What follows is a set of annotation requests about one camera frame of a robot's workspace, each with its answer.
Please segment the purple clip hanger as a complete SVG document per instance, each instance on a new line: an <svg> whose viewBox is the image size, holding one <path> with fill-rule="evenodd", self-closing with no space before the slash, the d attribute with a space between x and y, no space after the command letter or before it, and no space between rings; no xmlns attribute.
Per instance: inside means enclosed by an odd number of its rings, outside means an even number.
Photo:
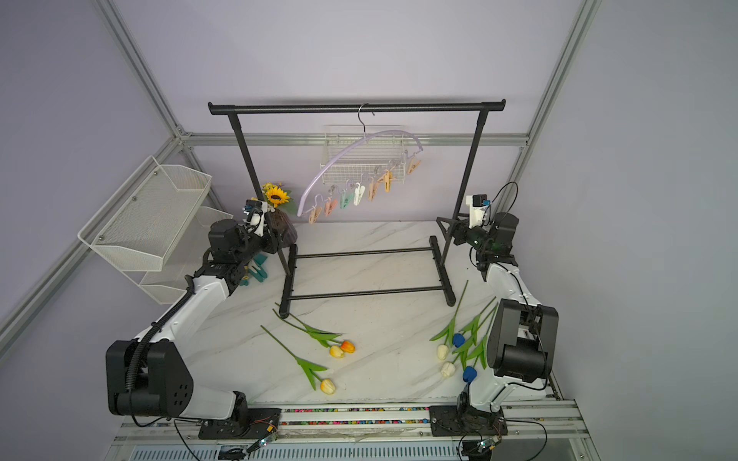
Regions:
<svg viewBox="0 0 738 461"><path fill-rule="evenodd" d="M296 215L311 224L336 209L372 202L380 190L389 193L403 184L422 163L425 146L417 134L401 126L370 131L361 123L359 134L346 128L326 135L325 159L296 202Z"/></svg>

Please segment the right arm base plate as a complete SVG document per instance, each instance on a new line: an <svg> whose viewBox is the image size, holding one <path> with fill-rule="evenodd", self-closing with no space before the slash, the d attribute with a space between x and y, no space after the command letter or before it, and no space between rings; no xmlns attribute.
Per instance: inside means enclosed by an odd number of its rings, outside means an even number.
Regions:
<svg viewBox="0 0 738 461"><path fill-rule="evenodd" d="M501 412L490 413L475 407L459 410L455 405L432 405L429 413L430 430L434 437L506 436L509 433Z"/></svg>

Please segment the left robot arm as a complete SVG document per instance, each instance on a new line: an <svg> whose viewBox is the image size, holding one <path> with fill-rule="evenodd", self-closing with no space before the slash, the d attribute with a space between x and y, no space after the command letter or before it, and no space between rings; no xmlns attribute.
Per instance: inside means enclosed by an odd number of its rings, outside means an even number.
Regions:
<svg viewBox="0 0 738 461"><path fill-rule="evenodd" d="M184 349L216 307L234 294L254 257L274 254L279 238L264 218L249 224L220 220L209 230L202 265L187 275L186 291L137 337L118 340L105 356L107 399L118 416L238 422L245 396L195 382Z"/></svg>

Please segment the black clothes rack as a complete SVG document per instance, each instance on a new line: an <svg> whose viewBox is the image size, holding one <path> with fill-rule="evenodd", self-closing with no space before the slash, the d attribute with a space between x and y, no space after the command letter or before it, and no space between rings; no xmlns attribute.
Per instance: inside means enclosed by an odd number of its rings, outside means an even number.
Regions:
<svg viewBox="0 0 738 461"><path fill-rule="evenodd" d="M464 193L468 186L474 161L476 159L482 134L486 120L490 113L500 113L507 106L507 101L502 99L495 102L480 103L384 103L384 104L312 104L312 105L272 105L272 106L246 106L246 105L225 105L209 103L209 113L212 115L222 115L228 118L230 126L236 137L236 145L239 148L242 159L247 167L250 180L257 192L259 199L269 204L269 200L263 196L263 188L258 179L256 167L250 154L245 134L240 123L240 117L246 114L262 115L262 114L315 114L315 113L355 113L362 115L363 113L469 113L474 111L478 113L476 129L472 137L470 151L465 164L459 193L455 200L453 218L448 221L450 228L444 230L444 237L448 238L449 234L455 231L459 224L460 207ZM370 186L365 188L361 181L347 180L347 186L344 188L339 201L332 199L318 199L315 205L309 210L309 221L315 222L319 215L329 215L332 209L339 205L344 209L348 205L359 206L363 200L371 201L374 199L379 186L382 184L389 191L393 180L392 174L397 161L391 159L386 167L376 167L375 173L369 177ZM439 291L443 294L445 302L450 307L457 302L455 292L451 284L450 277L445 267L450 244L446 243L443 247L439 245L436 236L429 237L429 244L426 247L418 248L400 248L379 250L379 255L395 255L409 254L417 252L429 252L432 255L434 266L438 275L438 283L433 286L426 287L405 287L395 289L376 289L356 292L336 292L312 295L296 295L294 293L294 284L297 272L297 261L300 259L337 259L338 257L358 257L359 255L373 255L372 251L356 251L356 252L338 252L326 254L301 254L295 243L288 246L288 254L283 253L282 242L276 239L274 244L277 248L277 254L280 257L286 278L284 279L284 288L282 299L278 303L278 316L282 319L288 318L291 304L295 301L311 301L311 300L330 300L350 297L368 297L380 295L394 294L411 294Z"/></svg>

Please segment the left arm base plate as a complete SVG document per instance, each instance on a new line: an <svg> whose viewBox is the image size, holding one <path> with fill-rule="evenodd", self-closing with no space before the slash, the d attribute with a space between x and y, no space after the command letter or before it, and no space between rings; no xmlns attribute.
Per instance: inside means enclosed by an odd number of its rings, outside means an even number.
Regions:
<svg viewBox="0 0 738 461"><path fill-rule="evenodd" d="M205 420L200 440L258 440L276 433L282 417L278 407L250 407L233 420Z"/></svg>

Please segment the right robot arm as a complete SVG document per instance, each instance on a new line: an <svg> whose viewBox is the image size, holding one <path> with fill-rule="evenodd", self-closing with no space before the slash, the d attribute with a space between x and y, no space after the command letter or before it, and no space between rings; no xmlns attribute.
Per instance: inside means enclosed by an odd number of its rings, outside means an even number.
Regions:
<svg viewBox="0 0 738 461"><path fill-rule="evenodd" d="M492 307L456 332L444 332L462 359L463 401L497 411L516 390L544 396L557 343L558 312L526 287L512 253L519 219L471 207L464 219L436 220L445 243L468 245L473 266L492 289Z"/></svg>

